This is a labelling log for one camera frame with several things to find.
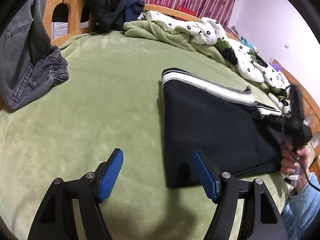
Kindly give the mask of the light blue sleeve forearm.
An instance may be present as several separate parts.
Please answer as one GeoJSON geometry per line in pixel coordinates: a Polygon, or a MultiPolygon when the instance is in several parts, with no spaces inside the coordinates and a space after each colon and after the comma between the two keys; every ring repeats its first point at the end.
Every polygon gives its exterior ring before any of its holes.
{"type": "Polygon", "coordinates": [[[289,194],[281,212],[288,239],[319,239],[319,182],[315,173],[289,194]]]}

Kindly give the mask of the person's right hand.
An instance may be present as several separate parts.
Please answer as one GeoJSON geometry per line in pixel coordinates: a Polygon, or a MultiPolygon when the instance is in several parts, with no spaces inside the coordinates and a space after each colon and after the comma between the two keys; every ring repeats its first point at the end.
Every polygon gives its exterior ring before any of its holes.
{"type": "Polygon", "coordinates": [[[300,192],[310,177],[309,170],[309,149],[304,146],[299,148],[296,153],[292,152],[292,146],[287,143],[282,143],[281,146],[281,172],[292,174],[300,167],[300,173],[297,180],[296,191],[300,192]]]}

